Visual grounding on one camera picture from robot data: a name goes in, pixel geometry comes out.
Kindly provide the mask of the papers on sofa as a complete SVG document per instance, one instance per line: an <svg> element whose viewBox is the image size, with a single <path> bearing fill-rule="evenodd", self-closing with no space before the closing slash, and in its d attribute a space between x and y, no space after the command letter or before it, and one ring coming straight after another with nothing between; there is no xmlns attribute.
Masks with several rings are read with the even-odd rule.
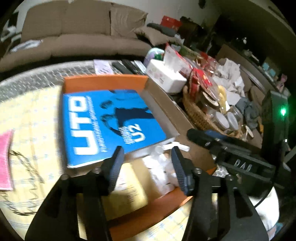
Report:
<svg viewBox="0 0 296 241"><path fill-rule="evenodd" d="M16 45L10 50L10 53L15 53L19 50L36 48L43 43L43 40L28 40L21 44Z"/></svg>

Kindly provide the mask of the black zigzag wire headband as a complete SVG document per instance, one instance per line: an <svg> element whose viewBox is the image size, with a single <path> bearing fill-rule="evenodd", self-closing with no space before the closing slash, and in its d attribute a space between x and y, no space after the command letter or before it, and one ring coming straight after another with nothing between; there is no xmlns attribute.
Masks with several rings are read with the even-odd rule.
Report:
<svg viewBox="0 0 296 241"><path fill-rule="evenodd" d="M1 201L13 214L31 216L36 214L44 200L44 179L29 158L17 151L9 151L9 164L13 189L1 191Z"/></svg>

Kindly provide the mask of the black remote control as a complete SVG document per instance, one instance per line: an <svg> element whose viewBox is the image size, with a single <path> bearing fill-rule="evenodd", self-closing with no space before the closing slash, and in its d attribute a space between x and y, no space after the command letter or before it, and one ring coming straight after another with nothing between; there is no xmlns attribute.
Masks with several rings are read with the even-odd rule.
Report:
<svg viewBox="0 0 296 241"><path fill-rule="evenodd" d="M112 62L112 66L114 68L116 68L118 71L120 71L122 74L137 75L137 72L129 70L123 64L121 64L119 62Z"/></svg>

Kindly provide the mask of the pink microfiber cloth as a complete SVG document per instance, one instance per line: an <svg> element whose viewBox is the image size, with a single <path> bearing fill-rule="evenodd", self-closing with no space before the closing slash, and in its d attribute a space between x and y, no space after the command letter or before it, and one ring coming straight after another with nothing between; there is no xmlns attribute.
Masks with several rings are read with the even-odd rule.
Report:
<svg viewBox="0 0 296 241"><path fill-rule="evenodd" d="M12 191L13 184L11 181L10 175L10 165L9 165L9 150L11 146L11 141L13 138L13 130L9 130L1 134L1 143L0 143L0 183L1 191Z"/></svg>

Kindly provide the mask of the brown sofa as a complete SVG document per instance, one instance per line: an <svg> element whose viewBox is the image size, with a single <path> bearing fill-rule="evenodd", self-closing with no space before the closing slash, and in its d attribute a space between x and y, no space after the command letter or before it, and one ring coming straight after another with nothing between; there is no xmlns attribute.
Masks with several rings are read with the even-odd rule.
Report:
<svg viewBox="0 0 296 241"><path fill-rule="evenodd" d="M147 13L107 1L49 1L30 8L21 32L21 44L34 47L10 50L1 58L1 72L74 56L144 57L151 44L135 30Z"/></svg>

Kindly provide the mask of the purple game controller card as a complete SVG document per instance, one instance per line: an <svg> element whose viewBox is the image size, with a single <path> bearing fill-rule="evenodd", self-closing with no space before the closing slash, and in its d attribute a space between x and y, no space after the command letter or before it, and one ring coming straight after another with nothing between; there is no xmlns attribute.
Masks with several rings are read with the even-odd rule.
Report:
<svg viewBox="0 0 296 241"><path fill-rule="evenodd" d="M113 75L114 71L107 60L93 60L96 75Z"/></svg>

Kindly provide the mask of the yellow scrubber sponge box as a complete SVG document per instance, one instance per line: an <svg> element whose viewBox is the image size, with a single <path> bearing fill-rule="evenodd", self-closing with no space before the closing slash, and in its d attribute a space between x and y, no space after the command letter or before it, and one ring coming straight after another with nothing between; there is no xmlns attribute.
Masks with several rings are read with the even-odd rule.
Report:
<svg viewBox="0 0 296 241"><path fill-rule="evenodd" d="M121 166L115 189L102 197L106 219L113 220L148 204L145 191L130 163Z"/></svg>

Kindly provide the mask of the orange cardboard box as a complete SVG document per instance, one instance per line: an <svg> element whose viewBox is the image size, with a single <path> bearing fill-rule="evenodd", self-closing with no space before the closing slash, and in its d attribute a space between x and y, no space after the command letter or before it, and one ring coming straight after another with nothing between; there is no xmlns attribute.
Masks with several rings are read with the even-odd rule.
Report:
<svg viewBox="0 0 296 241"><path fill-rule="evenodd" d="M121 176L132 179L128 193L142 198L138 210L122 206L122 195L103 199L113 240L133 237L160 222L188 201L180 188L162 192L152 179L152 169L165 172L156 149L166 146L169 157L180 143L183 156L212 174L216 168L210 153L187 140L192 128L183 112L152 80L140 75L92 75L67 77L63 84L62 120L66 166L84 173L100 166L122 146L125 164Z"/></svg>

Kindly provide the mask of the brown cushion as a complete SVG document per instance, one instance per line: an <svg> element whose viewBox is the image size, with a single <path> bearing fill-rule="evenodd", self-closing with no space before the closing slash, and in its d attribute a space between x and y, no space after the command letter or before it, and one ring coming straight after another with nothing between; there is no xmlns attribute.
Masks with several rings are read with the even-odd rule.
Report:
<svg viewBox="0 0 296 241"><path fill-rule="evenodd" d="M152 46L163 45L166 43L182 44L182 41L176 37L167 36L151 27L140 27L133 31L138 39L147 40Z"/></svg>

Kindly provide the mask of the yellow checkered tablecloth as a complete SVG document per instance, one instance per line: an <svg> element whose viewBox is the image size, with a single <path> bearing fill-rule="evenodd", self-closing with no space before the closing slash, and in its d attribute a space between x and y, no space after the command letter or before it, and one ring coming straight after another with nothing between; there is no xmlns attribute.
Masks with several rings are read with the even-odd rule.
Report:
<svg viewBox="0 0 296 241"><path fill-rule="evenodd" d="M29 91L1 103L1 133L14 131L10 150L20 152L34 164L45 182L44 199L64 171L58 130L60 94L61 87L53 86ZM148 199L148 204L138 210L143 210L164 197L179 195L175 188L161 196L142 159L130 164ZM34 215L13 214L4 207L2 201L1 211L16 233L24 238Z"/></svg>

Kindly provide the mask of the white PVC fitting pile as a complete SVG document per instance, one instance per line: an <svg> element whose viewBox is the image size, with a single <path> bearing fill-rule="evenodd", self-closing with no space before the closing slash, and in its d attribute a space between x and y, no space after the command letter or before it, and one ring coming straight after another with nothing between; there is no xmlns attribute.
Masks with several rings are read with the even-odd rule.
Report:
<svg viewBox="0 0 296 241"><path fill-rule="evenodd" d="M178 147L185 152L190 150L190 147L187 145L171 142L166 145L156 146L149 156L142 159L161 196L168 194L179 186L171 156L166 153L166 151L170 151L173 147Z"/></svg>

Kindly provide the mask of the red box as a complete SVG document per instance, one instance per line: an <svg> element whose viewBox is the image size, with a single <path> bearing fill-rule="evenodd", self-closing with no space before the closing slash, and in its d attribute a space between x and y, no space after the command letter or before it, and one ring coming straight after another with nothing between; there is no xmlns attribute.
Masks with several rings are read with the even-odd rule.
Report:
<svg viewBox="0 0 296 241"><path fill-rule="evenodd" d="M163 16L161 25L177 31L181 27L182 22L169 16Z"/></svg>

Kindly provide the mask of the white tissue box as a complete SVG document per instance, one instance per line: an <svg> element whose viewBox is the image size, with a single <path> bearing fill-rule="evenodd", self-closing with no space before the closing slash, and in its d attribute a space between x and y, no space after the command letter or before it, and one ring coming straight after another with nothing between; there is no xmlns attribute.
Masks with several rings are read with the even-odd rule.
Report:
<svg viewBox="0 0 296 241"><path fill-rule="evenodd" d="M163 61L152 59L147 68L146 74L166 93L179 93L187 82L187 79L178 72L167 67Z"/></svg>

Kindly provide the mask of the wicker basket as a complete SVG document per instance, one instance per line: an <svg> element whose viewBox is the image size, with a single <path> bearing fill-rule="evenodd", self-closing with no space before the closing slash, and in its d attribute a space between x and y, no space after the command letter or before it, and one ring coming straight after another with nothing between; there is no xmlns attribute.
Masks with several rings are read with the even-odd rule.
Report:
<svg viewBox="0 0 296 241"><path fill-rule="evenodd" d="M182 102L186 113L199 129L217 131L226 135L232 132L229 121L220 112L219 102L206 92L199 92L197 99L195 99L191 97L188 87L185 85Z"/></svg>

